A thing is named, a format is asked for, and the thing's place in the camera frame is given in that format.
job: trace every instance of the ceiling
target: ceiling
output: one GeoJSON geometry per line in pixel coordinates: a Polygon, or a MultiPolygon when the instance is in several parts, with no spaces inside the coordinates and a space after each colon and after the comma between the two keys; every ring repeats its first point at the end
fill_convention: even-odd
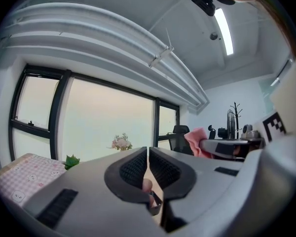
{"type": "Polygon", "coordinates": [[[273,73],[282,64],[278,57],[289,54],[276,26],[248,3],[215,2],[224,11],[233,42],[234,53],[227,56],[215,17],[191,0],[31,0],[27,5],[43,2],[78,2],[112,11],[170,45],[168,31],[174,53],[204,89],[273,73]],[[216,40],[210,40],[212,32],[218,33],[216,40]]]}

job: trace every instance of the window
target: window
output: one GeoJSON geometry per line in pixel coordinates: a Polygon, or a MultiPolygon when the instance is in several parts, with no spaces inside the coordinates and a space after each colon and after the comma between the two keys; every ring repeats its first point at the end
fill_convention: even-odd
{"type": "Polygon", "coordinates": [[[180,124],[179,106],[156,99],[154,146],[170,149],[168,134],[173,132],[175,125],[180,124]]]}
{"type": "Polygon", "coordinates": [[[176,125],[176,110],[160,106],[159,112],[159,136],[172,133],[176,125]]]}
{"type": "Polygon", "coordinates": [[[72,154],[81,161],[114,154],[109,147],[122,133],[133,148],[152,146],[151,99],[74,79],[64,111],[62,160],[72,154]]]}
{"type": "Polygon", "coordinates": [[[110,148],[112,140],[122,133],[133,148],[158,146],[159,141],[169,149],[167,134],[179,117],[178,106],[125,86],[27,65],[11,103],[11,160],[27,153],[59,160],[66,155],[96,159],[116,153],[110,148]]]}
{"type": "Polygon", "coordinates": [[[29,65],[24,69],[10,109],[11,160],[27,153],[57,159],[57,113],[68,73],[29,65]]]}
{"type": "Polygon", "coordinates": [[[49,139],[32,135],[13,128],[14,152],[16,158],[27,153],[50,158],[49,139]]]}
{"type": "Polygon", "coordinates": [[[59,80],[26,76],[15,120],[48,129],[49,113],[59,80]]]}

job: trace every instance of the green leaf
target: green leaf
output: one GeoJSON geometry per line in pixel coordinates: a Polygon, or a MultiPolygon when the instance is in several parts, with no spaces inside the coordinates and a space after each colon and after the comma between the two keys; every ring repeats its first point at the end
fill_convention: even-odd
{"type": "Polygon", "coordinates": [[[76,158],[74,155],[73,156],[67,156],[66,157],[66,165],[68,166],[74,166],[77,165],[80,162],[79,158],[76,158]]]}
{"type": "Polygon", "coordinates": [[[73,164],[73,165],[67,165],[67,164],[65,164],[65,170],[68,170],[68,169],[70,169],[70,168],[72,168],[72,167],[74,167],[74,166],[76,166],[78,164],[79,164],[79,162],[77,162],[76,164],[73,164]]]}

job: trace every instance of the finger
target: finger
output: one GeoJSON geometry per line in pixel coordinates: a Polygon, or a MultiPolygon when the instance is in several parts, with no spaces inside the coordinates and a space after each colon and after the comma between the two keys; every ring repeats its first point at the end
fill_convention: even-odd
{"type": "Polygon", "coordinates": [[[154,198],[152,195],[149,194],[149,206],[152,207],[154,202],[154,198]]]}
{"type": "Polygon", "coordinates": [[[150,192],[152,189],[152,181],[145,178],[143,180],[143,188],[142,189],[144,192],[150,192]]]}

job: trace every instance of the pink checkered tablecloth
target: pink checkered tablecloth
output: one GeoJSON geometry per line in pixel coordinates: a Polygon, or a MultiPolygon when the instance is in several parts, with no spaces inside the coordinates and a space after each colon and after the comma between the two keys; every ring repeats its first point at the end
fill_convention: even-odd
{"type": "Polygon", "coordinates": [[[0,194],[23,206],[38,190],[65,172],[60,161],[31,155],[0,175],[0,194]]]}

